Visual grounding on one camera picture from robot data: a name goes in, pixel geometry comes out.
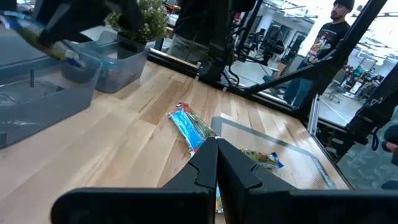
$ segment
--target green snack bag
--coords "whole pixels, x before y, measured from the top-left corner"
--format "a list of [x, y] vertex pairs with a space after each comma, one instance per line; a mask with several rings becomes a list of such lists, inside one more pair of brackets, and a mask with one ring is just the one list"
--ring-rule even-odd
[[267, 169], [274, 169], [274, 168], [282, 168], [284, 165], [279, 161], [278, 155], [276, 152], [271, 154], [263, 154], [261, 152], [256, 152], [253, 150], [239, 148], [240, 151], [245, 153], [245, 155], [249, 156], [252, 160], [257, 162], [258, 164], [262, 165]]

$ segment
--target light wood tabletop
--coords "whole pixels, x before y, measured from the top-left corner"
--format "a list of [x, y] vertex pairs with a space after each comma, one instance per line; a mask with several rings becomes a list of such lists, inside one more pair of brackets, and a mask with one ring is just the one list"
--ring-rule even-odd
[[54, 201], [76, 187], [163, 186], [190, 159], [165, 115], [178, 102], [208, 124], [218, 116], [310, 152], [347, 189], [299, 120], [147, 62], [140, 80], [112, 95], [96, 92], [88, 109], [0, 150], [0, 223], [49, 223]]

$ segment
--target green plant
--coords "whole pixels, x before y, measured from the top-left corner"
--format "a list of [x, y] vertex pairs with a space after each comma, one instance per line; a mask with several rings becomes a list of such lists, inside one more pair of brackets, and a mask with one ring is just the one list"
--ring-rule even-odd
[[163, 0], [140, 0], [138, 6], [144, 15], [144, 27], [140, 30], [127, 30], [119, 25], [120, 13], [113, 12], [108, 22], [114, 30], [131, 40], [148, 42], [166, 37], [167, 14]]

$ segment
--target snack bag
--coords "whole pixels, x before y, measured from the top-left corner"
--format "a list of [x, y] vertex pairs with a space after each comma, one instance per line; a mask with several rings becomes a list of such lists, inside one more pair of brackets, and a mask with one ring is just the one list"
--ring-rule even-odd
[[216, 189], [216, 213], [224, 213], [223, 203], [221, 202], [220, 189]]
[[191, 107], [189, 107], [188, 104], [179, 103], [177, 108], [184, 110], [188, 114], [189, 119], [192, 121], [197, 131], [203, 136], [204, 139], [217, 136], [216, 133], [214, 133], [214, 131], [202, 119], [200, 119], [200, 117], [193, 111]]
[[50, 47], [39, 44], [37, 38], [44, 30], [44, 25], [33, 21], [29, 16], [18, 12], [0, 11], [0, 21], [7, 29], [16, 31], [28, 44], [43, 51], [50, 57], [66, 61], [78, 68], [84, 67], [84, 63], [79, 59], [77, 52], [65, 41], [58, 41]]
[[184, 110], [173, 111], [167, 113], [166, 115], [174, 122], [178, 130], [180, 130], [181, 134], [185, 137], [185, 140], [191, 151], [191, 155], [193, 156], [192, 153], [194, 153], [195, 150], [199, 149], [205, 139], [196, 130], [195, 126], [188, 118], [188, 115], [186, 114], [186, 112], [184, 112]]
[[256, 152], [249, 149], [239, 148], [240, 151], [245, 153], [245, 155], [249, 156], [254, 162], [257, 162], [259, 165], [262, 165], [267, 169], [279, 169], [284, 165], [279, 161], [278, 155], [276, 152], [271, 154], [263, 154], [261, 152]]

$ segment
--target gray plastic container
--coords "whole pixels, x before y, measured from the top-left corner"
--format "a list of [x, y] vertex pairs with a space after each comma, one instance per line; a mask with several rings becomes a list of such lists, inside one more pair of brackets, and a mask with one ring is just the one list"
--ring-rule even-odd
[[97, 41], [80, 46], [91, 50], [90, 55], [101, 60], [96, 89], [116, 93], [141, 77], [150, 49], [115, 33], [104, 31]]
[[[17, 35], [0, 35], [0, 148], [90, 106], [101, 62], [72, 46], [85, 68], [54, 60]], [[80, 81], [63, 77], [70, 74]]]

